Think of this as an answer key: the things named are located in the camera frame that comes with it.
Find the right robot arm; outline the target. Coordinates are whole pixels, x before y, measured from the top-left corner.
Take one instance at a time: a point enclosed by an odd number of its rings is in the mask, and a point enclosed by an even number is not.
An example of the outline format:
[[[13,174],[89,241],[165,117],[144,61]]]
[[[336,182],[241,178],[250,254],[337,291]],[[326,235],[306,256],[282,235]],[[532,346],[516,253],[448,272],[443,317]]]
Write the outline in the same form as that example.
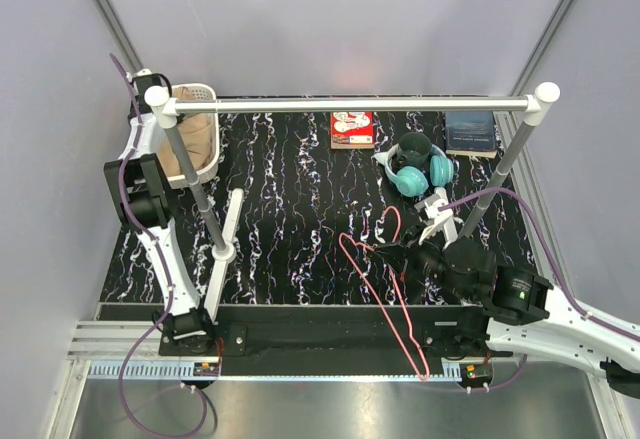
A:
[[[471,311],[454,330],[466,355],[494,352],[546,358],[602,377],[639,396],[639,329],[579,302],[548,279],[498,261],[469,238],[446,248],[430,241],[378,245],[375,253],[410,278],[429,275]]]

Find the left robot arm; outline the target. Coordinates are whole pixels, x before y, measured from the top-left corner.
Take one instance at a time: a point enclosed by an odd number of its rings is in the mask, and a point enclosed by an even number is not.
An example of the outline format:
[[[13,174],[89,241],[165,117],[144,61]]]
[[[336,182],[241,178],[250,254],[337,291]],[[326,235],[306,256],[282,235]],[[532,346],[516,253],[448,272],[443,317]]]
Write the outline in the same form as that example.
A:
[[[148,69],[127,73],[125,82],[132,94],[129,138],[119,158],[104,164],[104,176],[119,220],[142,244],[163,296],[164,311],[152,317],[161,332],[160,353],[205,355],[216,350],[216,331],[179,248],[175,191],[156,154],[164,131],[144,100],[153,86],[168,93],[172,87],[166,76]]]

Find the beige t shirt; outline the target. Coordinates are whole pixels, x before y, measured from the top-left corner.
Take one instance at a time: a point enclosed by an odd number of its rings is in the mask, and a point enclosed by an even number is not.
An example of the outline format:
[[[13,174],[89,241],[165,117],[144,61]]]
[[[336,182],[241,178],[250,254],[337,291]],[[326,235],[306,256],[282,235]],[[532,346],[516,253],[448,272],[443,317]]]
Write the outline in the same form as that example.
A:
[[[215,92],[205,85],[191,84],[174,86],[173,96],[186,101],[212,101]],[[204,174],[215,156],[214,116],[210,113],[188,114],[179,119],[177,125],[193,167],[199,175]],[[166,137],[159,146],[157,156],[171,183],[184,180],[184,173]]]

